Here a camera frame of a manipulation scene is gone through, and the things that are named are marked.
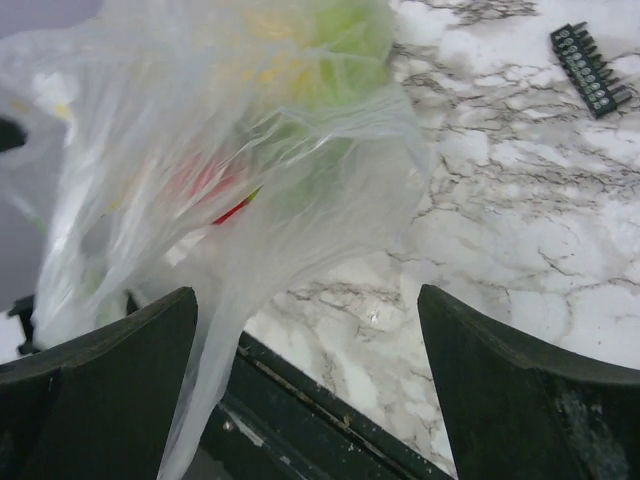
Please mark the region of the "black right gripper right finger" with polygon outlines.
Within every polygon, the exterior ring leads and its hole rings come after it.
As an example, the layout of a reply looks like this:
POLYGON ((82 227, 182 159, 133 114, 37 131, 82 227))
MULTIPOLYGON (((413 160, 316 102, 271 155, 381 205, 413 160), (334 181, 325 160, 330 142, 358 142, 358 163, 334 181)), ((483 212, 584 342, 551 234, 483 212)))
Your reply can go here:
POLYGON ((461 479, 636 479, 639 373, 423 285, 426 353, 461 479))

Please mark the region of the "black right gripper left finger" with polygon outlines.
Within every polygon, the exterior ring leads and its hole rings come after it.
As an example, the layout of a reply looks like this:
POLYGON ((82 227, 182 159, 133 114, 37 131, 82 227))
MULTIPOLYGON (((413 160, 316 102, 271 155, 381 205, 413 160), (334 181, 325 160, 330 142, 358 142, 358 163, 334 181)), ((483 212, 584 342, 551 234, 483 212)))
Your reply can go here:
POLYGON ((4 479, 154 479, 198 313, 179 288, 1 367, 4 479))

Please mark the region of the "clear plastic bag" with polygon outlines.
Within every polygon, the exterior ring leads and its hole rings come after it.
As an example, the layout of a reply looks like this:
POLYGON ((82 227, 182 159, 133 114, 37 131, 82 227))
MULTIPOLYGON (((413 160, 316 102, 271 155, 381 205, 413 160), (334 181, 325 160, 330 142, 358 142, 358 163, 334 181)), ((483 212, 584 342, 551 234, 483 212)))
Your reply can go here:
POLYGON ((130 292, 200 300, 159 478, 186 472, 247 321, 415 213, 431 157, 394 27, 385 1, 107 1, 2 40, 2 106, 29 131, 2 188, 47 235, 36 344, 130 292))

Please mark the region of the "green fake fruit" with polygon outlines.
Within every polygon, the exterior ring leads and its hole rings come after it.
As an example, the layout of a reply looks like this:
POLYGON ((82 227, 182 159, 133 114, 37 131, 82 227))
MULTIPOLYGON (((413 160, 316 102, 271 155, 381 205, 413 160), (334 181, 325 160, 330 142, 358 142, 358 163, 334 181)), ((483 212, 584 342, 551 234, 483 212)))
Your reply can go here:
POLYGON ((354 140, 294 114, 317 118, 331 109, 352 110, 385 86, 393 21, 385 1, 304 1, 288 13, 287 33, 299 52, 286 64, 287 110, 273 140, 278 155, 311 159, 309 171, 285 193, 287 201, 302 202, 329 194, 354 140), (312 124, 323 132, 312 132, 312 124))

